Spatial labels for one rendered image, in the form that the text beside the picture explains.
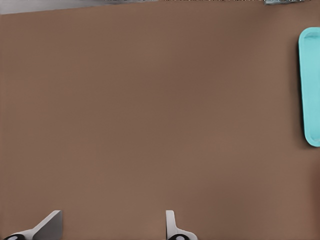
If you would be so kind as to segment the pale blue-green tray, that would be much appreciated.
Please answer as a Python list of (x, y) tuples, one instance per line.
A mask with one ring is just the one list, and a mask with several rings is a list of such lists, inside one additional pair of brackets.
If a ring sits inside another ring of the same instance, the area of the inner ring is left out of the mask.
[(320, 148), (320, 27), (304, 29), (298, 48), (304, 136)]

